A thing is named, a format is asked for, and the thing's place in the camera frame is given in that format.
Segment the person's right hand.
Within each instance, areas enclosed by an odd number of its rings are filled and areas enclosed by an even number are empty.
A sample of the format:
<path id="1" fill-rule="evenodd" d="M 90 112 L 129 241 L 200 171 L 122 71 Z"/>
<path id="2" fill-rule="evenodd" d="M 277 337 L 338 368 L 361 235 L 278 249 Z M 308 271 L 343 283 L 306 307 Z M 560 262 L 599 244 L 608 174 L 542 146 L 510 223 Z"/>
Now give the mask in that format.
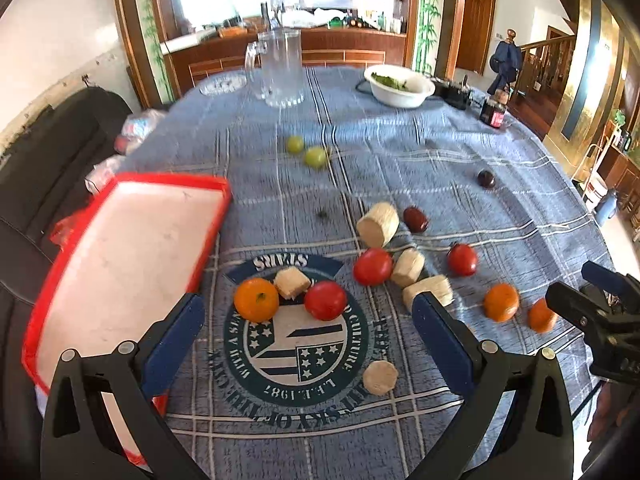
<path id="1" fill-rule="evenodd" d="M 630 393 L 625 385 L 606 382 L 600 389 L 597 407 L 588 429 L 587 441 L 593 442 L 612 425 L 619 427 L 631 409 Z"/>

